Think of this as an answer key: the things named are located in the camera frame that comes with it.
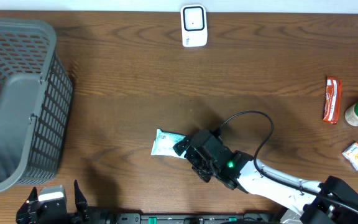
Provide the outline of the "orange snack box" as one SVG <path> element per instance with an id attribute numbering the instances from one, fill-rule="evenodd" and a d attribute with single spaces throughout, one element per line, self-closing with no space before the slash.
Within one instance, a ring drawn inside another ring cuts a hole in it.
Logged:
<path id="1" fill-rule="evenodd" d="M 358 143 L 354 142 L 342 152 L 342 155 L 352 164 L 353 168 L 358 171 Z"/>

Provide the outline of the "teal wet wipes pack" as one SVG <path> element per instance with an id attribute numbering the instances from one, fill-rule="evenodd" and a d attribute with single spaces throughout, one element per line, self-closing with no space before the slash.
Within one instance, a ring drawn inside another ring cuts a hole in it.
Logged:
<path id="1" fill-rule="evenodd" d="M 152 156 L 172 156 L 184 159 L 185 153 L 178 155 L 173 147 L 185 138 L 182 134 L 170 133 L 157 129 L 156 138 L 154 140 L 151 155 Z"/>

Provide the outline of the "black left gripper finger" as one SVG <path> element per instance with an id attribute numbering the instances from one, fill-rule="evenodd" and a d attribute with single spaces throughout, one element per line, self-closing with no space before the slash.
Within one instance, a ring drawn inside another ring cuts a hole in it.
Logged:
<path id="1" fill-rule="evenodd" d="M 74 181 L 74 191 L 75 191 L 75 206 L 79 213 L 86 215 L 88 211 L 88 203 L 83 195 L 82 191 L 79 188 L 78 181 Z"/>
<path id="2" fill-rule="evenodd" d="M 37 205 L 38 205 L 38 194 L 37 188 L 34 187 L 16 213 L 16 223 L 17 224 L 33 224 L 37 221 Z"/>

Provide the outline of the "red snack packet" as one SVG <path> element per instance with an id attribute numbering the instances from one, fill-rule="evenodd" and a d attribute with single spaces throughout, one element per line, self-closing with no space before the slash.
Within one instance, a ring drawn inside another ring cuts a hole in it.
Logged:
<path id="1" fill-rule="evenodd" d="M 342 81 L 336 77 L 327 76 L 324 102 L 323 121 L 337 124 L 340 115 Z"/>

